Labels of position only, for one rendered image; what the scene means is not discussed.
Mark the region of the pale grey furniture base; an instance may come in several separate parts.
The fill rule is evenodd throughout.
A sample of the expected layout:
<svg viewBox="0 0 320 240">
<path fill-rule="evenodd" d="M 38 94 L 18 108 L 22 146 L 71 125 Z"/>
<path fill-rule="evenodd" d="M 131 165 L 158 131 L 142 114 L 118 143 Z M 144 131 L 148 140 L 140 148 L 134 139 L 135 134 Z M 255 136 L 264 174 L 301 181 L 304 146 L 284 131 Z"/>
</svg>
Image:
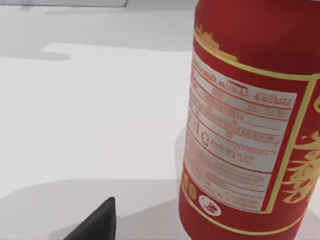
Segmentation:
<svg viewBox="0 0 320 240">
<path fill-rule="evenodd" d="M 128 0 L 17 0 L 20 5 L 59 7 L 124 7 Z"/>
</svg>

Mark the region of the red and gold can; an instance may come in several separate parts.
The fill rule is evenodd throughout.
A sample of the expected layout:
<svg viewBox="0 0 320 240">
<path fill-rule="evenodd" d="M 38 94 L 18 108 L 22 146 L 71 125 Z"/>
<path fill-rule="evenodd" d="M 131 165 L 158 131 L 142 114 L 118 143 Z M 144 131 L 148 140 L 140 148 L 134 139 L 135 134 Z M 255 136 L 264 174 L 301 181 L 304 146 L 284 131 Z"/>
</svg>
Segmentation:
<svg viewBox="0 0 320 240">
<path fill-rule="evenodd" d="M 295 240 L 320 178 L 320 0 L 198 0 L 180 222 Z"/>
</svg>

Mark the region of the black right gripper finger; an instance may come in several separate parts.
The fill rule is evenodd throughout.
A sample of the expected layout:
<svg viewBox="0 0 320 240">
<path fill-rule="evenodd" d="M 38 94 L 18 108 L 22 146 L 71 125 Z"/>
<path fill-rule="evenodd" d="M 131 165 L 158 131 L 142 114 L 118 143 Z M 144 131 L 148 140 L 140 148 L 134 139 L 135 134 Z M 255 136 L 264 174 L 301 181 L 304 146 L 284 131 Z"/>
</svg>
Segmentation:
<svg viewBox="0 0 320 240">
<path fill-rule="evenodd" d="M 116 199 L 109 197 L 64 240 L 116 240 Z"/>
</svg>

